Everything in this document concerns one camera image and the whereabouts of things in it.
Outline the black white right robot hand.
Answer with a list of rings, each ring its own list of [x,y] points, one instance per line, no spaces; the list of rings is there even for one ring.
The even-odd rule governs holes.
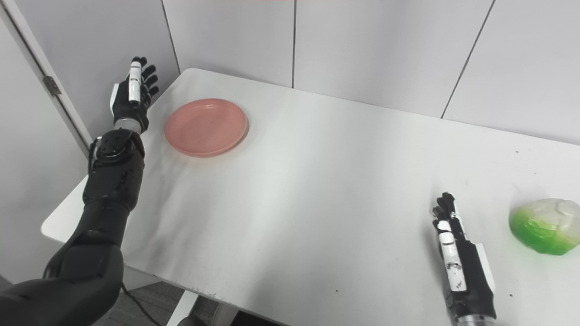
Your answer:
[[[495,326],[495,283],[482,243],[468,239],[455,205],[444,192],[432,209],[444,268],[444,295],[454,326]]]

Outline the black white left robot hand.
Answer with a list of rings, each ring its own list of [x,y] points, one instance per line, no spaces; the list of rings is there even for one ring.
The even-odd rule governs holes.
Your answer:
[[[160,91],[157,86],[157,68],[148,64],[146,57],[134,57],[126,78],[116,83],[110,99],[114,128],[130,129],[138,134],[147,131],[147,113],[153,97]]]

